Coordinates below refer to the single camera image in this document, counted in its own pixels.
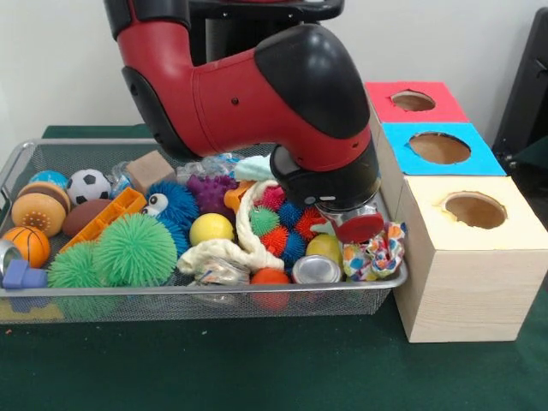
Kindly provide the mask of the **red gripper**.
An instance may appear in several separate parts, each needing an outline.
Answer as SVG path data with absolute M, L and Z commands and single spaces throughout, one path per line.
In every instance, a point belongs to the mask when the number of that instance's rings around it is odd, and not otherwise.
M 378 235 L 384 228 L 379 212 L 352 217 L 337 227 L 337 238 L 343 244 L 363 243 Z

